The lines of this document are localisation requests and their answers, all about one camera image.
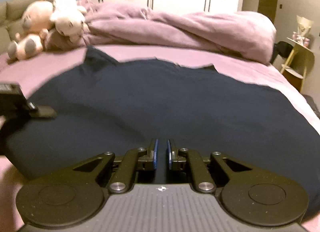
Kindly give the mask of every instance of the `navy cloth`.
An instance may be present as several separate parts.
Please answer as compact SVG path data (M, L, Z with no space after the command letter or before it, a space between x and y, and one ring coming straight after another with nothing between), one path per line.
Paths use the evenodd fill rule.
M246 84L211 68L153 60L118 63L88 48L84 64L55 77L30 101L55 120L9 121L1 129L9 160L34 178L152 138L160 144L155 183L166 183L165 141L202 155L221 151L299 182L320 210L320 136L278 90Z

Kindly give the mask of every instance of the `stuffed animal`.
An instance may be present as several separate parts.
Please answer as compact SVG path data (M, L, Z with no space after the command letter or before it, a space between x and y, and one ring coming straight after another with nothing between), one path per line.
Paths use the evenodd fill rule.
M25 60L43 51L44 39L48 30L42 30L38 35L29 34L19 43L12 41L8 47L8 56L10 59Z
M53 14L53 5L47 1L37 1L28 6L22 15L23 34L16 34L16 41L20 41L28 34L38 35L44 29L50 30L54 24L50 17Z
M87 10L78 6L76 0L54 0L54 13L50 17L56 30L62 36L68 36L70 42L76 43L88 30L84 14Z

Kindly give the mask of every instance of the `plush toy foot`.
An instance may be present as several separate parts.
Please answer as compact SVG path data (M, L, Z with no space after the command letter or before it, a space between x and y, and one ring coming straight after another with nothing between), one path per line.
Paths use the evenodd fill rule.
M27 57L31 57L36 51L36 43L32 39L28 39L24 48Z
M15 41L12 41L10 44L9 44L9 47L8 47L8 56L9 58L11 59L16 59L17 58L17 47L18 47L18 44L15 42Z

